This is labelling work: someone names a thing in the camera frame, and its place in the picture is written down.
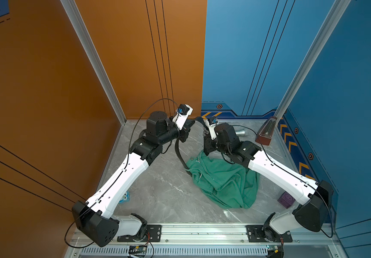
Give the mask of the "black belt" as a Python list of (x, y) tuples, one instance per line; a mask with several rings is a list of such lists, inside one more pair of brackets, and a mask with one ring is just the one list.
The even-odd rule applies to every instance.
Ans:
[[(197, 118), (194, 118), (194, 119), (191, 119), (191, 120), (194, 120), (195, 123), (200, 123), (200, 125), (202, 126), (203, 128), (203, 132), (204, 134), (208, 134), (208, 128), (207, 126), (205, 125), (205, 122), (204, 122), (204, 118), (203, 117), (197, 117)], [(175, 141), (175, 153), (177, 155), (177, 158), (179, 159), (179, 161), (181, 162), (183, 168), (185, 169), (186, 173), (189, 175), (189, 176), (192, 176), (192, 173), (190, 172), (190, 168), (187, 166), (186, 164), (186, 161), (184, 160), (184, 157), (183, 157), (183, 151), (181, 150), (180, 148), (180, 143), (182, 143), (181, 141)]]

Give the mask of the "green trousers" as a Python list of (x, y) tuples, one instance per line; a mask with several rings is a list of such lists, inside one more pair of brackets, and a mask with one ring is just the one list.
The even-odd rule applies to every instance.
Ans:
[(209, 158), (203, 151), (186, 162), (193, 183), (223, 209), (248, 209), (257, 199), (260, 174), (239, 164)]

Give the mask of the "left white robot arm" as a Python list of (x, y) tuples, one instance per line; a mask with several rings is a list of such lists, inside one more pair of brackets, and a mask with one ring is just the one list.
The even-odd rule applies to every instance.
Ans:
[(137, 214), (116, 216), (114, 211), (135, 180), (163, 153), (163, 145), (175, 139), (186, 139), (193, 109), (180, 105), (174, 117), (154, 111), (147, 119), (146, 129), (131, 144), (126, 158), (114, 174), (87, 201), (78, 201), (72, 208), (77, 228), (99, 247), (115, 237), (132, 236), (142, 240), (147, 221)]

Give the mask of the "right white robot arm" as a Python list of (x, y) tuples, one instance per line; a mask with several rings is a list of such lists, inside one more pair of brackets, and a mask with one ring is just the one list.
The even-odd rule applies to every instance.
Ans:
[(241, 141), (233, 125), (203, 120), (204, 151), (218, 151), (232, 163), (261, 174), (282, 188), (295, 199), (296, 207), (285, 212), (273, 213), (262, 230), (268, 241), (275, 242), (294, 229), (305, 228), (320, 232), (327, 218), (331, 217), (333, 188), (326, 181), (317, 182), (281, 164), (251, 141)]

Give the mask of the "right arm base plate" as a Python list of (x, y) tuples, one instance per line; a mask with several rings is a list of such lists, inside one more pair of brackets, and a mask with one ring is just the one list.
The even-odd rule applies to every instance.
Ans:
[(247, 225), (246, 232), (250, 243), (292, 243), (291, 233), (277, 234), (274, 230), (263, 225)]

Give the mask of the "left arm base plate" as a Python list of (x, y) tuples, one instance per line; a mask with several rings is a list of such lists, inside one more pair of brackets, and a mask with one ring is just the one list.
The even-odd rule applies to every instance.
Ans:
[(117, 237), (117, 242), (151, 242), (158, 243), (161, 240), (162, 225), (159, 224), (147, 224), (142, 226), (138, 233), (135, 235), (123, 235)]

